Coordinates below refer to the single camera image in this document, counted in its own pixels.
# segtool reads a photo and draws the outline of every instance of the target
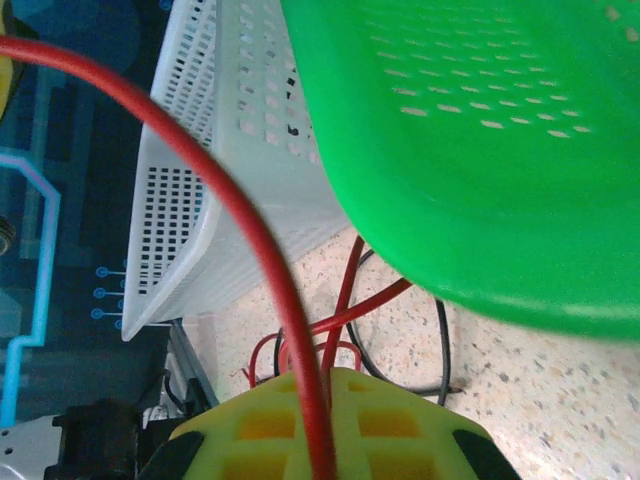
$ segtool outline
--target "black wheel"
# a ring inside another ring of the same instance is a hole
[[[0,217],[0,255],[9,250],[15,237],[16,229],[4,217]]]

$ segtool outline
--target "cable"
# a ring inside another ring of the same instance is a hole
[[[0,36],[0,55],[36,63],[79,77],[148,124],[216,193],[229,210],[265,271],[284,334],[293,352],[293,370],[314,479],[335,479],[336,459],[327,399],[306,315],[282,252],[255,207],[219,163],[142,90],[81,55],[32,40]]]
[[[270,335],[267,335],[266,337],[264,337],[262,340],[260,340],[258,342],[258,344],[254,347],[253,349],[253,353],[251,354],[251,359],[249,360],[249,373],[248,373],[248,379],[249,379],[249,388],[254,388],[256,386],[256,363],[258,361],[258,354],[260,353],[260,349],[262,349],[262,347],[264,346],[265,343],[267,343],[270,340],[273,340],[275,338],[278,337],[277,333],[272,333]]]
[[[356,280],[356,273],[358,272],[358,263],[360,256],[362,255],[362,249],[364,248],[364,240],[358,235],[353,242],[351,248],[351,255],[347,261],[347,266],[342,277],[342,286],[340,287],[340,294],[338,295],[338,301],[336,303],[335,313],[340,313],[349,307],[351,301],[351,293],[353,292],[353,284]],[[329,370],[333,367],[336,360],[336,352],[338,351],[338,342],[340,341],[340,334],[342,333],[342,326],[336,327],[329,331],[327,337],[327,346],[322,356],[322,364],[320,371],[329,375]]]
[[[186,415],[187,409],[185,408],[184,402],[171,390],[171,372],[169,370],[164,371],[164,391],[169,397],[169,400],[171,400],[171,403],[173,403],[178,410],[178,413],[180,415]]]
[[[134,408],[136,410],[142,409],[142,404],[146,400],[147,396],[153,391],[154,387],[158,385],[158,382],[160,382],[164,378],[164,375],[165,375],[165,370],[163,369],[161,372],[153,376],[151,381],[147,384],[145,389],[138,396],[138,400],[136,400],[136,403],[134,403]]]
[[[384,290],[379,291],[375,295],[367,298],[366,300],[358,303],[357,305],[351,308],[348,308],[347,310],[344,310],[340,313],[336,313],[335,315],[325,318],[324,320],[320,320],[319,322],[312,324],[311,335],[313,336],[319,335],[321,333],[328,332],[329,330],[332,330],[336,327],[342,327],[347,323],[349,323],[351,320],[355,320],[356,318],[362,317],[363,315],[366,315],[367,313],[372,312],[376,308],[381,307],[382,305],[389,302],[390,300],[393,300],[395,297],[400,295],[410,286],[411,286],[411,282],[409,282],[405,278],[396,280],[394,283],[389,285]],[[286,332],[284,332],[284,337],[285,338],[282,341],[282,345],[280,347],[280,355],[279,355],[279,361],[280,361],[279,368],[280,368],[281,374],[287,371],[287,363],[288,363],[286,360],[287,357],[284,356],[283,354],[283,352],[286,352],[288,350],[288,340],[287,340]]]
[[[436,298],[436,310],[438,311],[438,322],[440,323],[440,343],[442,345],[442,382],[440,393],[438,393],[438,405],[444,407],[447,400],[447,389],[451,383],[451,348],[449,342],[449,326],[447,325],[447,312],[444,303]]]
[[[347,350],[351,350],[353,352],[353,368],[354,370],[361,372],[362,371],[362,355],[358,347],[356,347],[353,343],[344,342],[342,340],[338,341],[338,347],[346,348]],[[316,351],[320,351],[322,349],[327,348],[327,342],[322,342],[316,345]]]
[[[364,263],[371,258],[374,254],[373,250],[368,250],[358,262],[358,268],[360,268]],[[364,347],[364,342],[360,338],[360,334],[358,333],[358,325],[355,321],[347,324],[347,332],[349,333],[349,338],[351,339],[351,343],[353,343],[362,355],[362,364],[367,369],[367,371],[371,374],[372,377],[378,378],[380,380],[384,380],[385,382],[396,385],[400,388],[403,388],[411,393],[415,393],[416,395],[420,395],[421,397],[433,397],[438,396],[438,404],[443,405],[446,401],[447,393],[458,393],[462,390],[457,388],[452,388],[449,383],[451,380],[451,349],[449,345],[449,328],[447,325],[447,314],[444,309],[444,304],[442,301],[436,299],[436,309],[438,312],[438,321],[440,322],[440,338],[442,343],[442,381],[440,385],[434,385],[429,387],[406,387],[404,385],[398,385],[393,382],[387,376],[385,376],[380,369],[373,363],[369,353]]]
[[[278,330],[275,345],[273,346],[273,376],[280,376],[280,366],[278,365],[278,356],[280,355],[280,345],[282,345],[282,329]]]

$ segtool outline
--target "green plastic basket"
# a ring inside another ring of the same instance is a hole
[[[282,0],[373,248],[495,318],[640,338],[640,2]]]

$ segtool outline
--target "yellow object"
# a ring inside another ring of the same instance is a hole
[[[353,370],[332,370],[331,393],[340,479],[478,478],[453,434],[490,440],[474,422]],[[291,374],[184,423],[172,439],[190,431],[205,439],[184,480],[311,479]]]

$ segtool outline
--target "black wire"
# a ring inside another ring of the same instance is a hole
[[[276,343],[273,347],[273,376],[280,376],[280,365],[278,365],[278,356],[280,355],[280,345],[282,345],[282,328],[278,330]]]
[[[436,310],[438,311],[438,323],[440,323],[440,344],[442,346],[442,382],[438,393],[438,405],[444,407],[447,401],[447,390],[451,383],[451,342],[449,341],[449,325],[447,324],[447,312],[444,303],[436,298]]]
[[[358,268],[360,268],[364,263],[373,256],[375,252],[373,250],[368,250],[365,252],[360,260],[358,261]],[[415,393],[416,395],[420,395],[421,397],[434,397],[438,396],[438,404],[444,405],[447,399],[448,393],[459,393],[462,390],[459,388],[453,388],[450,385],[451,382],[451,347],[449,342],[449,326],[447,324],[447,312],[445,311],[444,304],[441,300],[436,299],[436,310],[438,312],[438,322],[440,323],[440,340],[442,344],[442,381],[439,385],[433,385],[428,387],[406,387],[403,385],[398,385],[393,382],[387,376],[384,375],[380,371],[380,369],[373,363],[371,357],[369,356],[369,352],[367,352],[364,344],[358,334],[357,325],[355,321],[347,323],[347,332],[349,333],[349,338],[351,339],[351,343],[353,343],[358,350],[360,350],[360,356],[362,357],[362,364],[367,369],[367,371],[371,374],[372,377],[383,380],[387,383],[391,383],[396,385],[397,387],[403,388],[408,392]],[[273,350],[273,374],[274,376],[280,375],[280,368],[278,366],[278,356],[280,353],[280,345],[282,345],[282,329],[278,330],[278,336],[276,337],[276,342]]]
[[[165,371],[163,369],[161,372],[159,372],[157,375],[155,375],[151,379],[149,384],[146,386],[146,388],[142,391],[142,393],[138,397],[138,400],[134,404],[134,407],[135,407],[136,410],[140,410],[142,408],[142,405],[143,405],[144,401],[147,399],[147,396],[149,396],[149,394],[153,391],[155,386],[158,385],[158,382],[160,382],[164,378],[164,375],[165,375],[164,372]]]
[[[171,402],[178,409],[178,413],[180,413],[181,415],[186,415],[187,413],[186,406],[184,402],[182,402],[178,397],[176,397],[176,394],[173,393],[173,390],[171,390],[170,382],[171,382],[171,372],[169,370],[165,370],[164,371],[164,391],[169,397],[169,400],[171,400]]]

